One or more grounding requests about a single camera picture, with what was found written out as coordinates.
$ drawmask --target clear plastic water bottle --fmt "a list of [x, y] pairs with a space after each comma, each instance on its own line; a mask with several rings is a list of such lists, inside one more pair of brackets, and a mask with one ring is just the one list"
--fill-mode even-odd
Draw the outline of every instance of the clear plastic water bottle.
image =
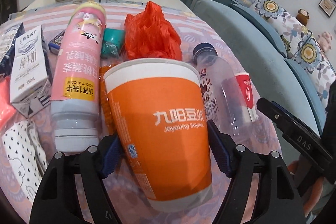
[[217, 56], [209, 43], [194, 48], [194, 59], [201, 77], [200, 87], [207, 120], [213, 120], [221, 133], [244, 144], [252, 131], [252, 121], [229, 63]]

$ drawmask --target teal plastic object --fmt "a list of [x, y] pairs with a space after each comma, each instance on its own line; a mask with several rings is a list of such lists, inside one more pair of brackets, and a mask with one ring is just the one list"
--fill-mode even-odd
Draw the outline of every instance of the teal plastic object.
[[106, 28], [101, 46], [101, 57], [119, 57], [125, 42], [125, 31]]

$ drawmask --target cartoon character print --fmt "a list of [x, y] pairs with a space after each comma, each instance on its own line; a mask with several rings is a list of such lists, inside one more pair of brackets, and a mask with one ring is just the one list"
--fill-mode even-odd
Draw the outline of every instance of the cartoon character print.
[[36, 196], [36, 192], [34, 191], [33, 187], [31, 187], [31, 186], [26, 186], [26, 190], [27, 190], [27, 193], [28, 193], [28, 195], [30, 196], [30, 198], [31, 198], [32, 200], [34, 200], [34, 199], [35, 199], [35, 196]]
[[25, 167], [23, 166], [22, 161], [19, 158], [10, 158], [8, 161], [11, 163], [13, 172], [18, 174], [18, 176], [16, 176], [16, 179], [21, 187], [23, 184], [23, 178], [26, 174]]
[[96, 43], [98, 44], [98, 35], [96, 33], [91, 33], [91, 32], [84, 32], [81, 31], [81, 35], [85, 36], [87, 39], [93, 39], [96, 41]]
[[93, 14], [80, 12], [76, 18], [82, 18], [75, 30], [79, 30], [82, 36], [92, 39], [98, 44], [99, 38], [102, 36], [101, 20]]
[[210, 79], [207, 81], [207, 83], [205, 84], [205, 81], [203, 81], [203, 84], [202, 83], [199, 85], [201, 87], [201, 92], [202, 92], [202, 97], [204, 96], [204, 94], [206, 92], [209, 92], [210, 91], [210, 87], [208, 86], [210, 84]]

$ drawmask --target pink plush toy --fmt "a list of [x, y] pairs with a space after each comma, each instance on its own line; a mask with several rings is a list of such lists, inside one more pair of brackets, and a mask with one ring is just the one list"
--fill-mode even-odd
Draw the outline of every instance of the pink plush toy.
[[320, 45], [321, 49], [324, 52], [331, 50], [331, 41], [333, 40], [333, 37], [330, 32], [324, 32], [322, 35], [318, 36], [319, 38], [317, 39], [317, 43]]

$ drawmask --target orange plastic wrapper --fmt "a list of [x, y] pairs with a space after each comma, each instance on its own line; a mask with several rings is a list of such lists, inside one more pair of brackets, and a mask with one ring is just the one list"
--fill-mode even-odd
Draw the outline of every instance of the orange plastic wrapper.
[[107, 95], [107, 90], [103, 76], [105, 72], [107, 72], [110, 68], [114, 67], [115, 65], [117, 64], [104, 66], [99, 69], [99, 103], [103, 110], [105, 124], [109, 132], [109, 135], [113, 135], [116, 132], [116, 126], [112, 117], [112, 111], [109, 104], [109, 98]]
[[146, 8], [125, 20], [125, 48], [130, 60], [160, 57], [182, 61], [181, 38], [165, 20], [161, 6], [149, 1]]

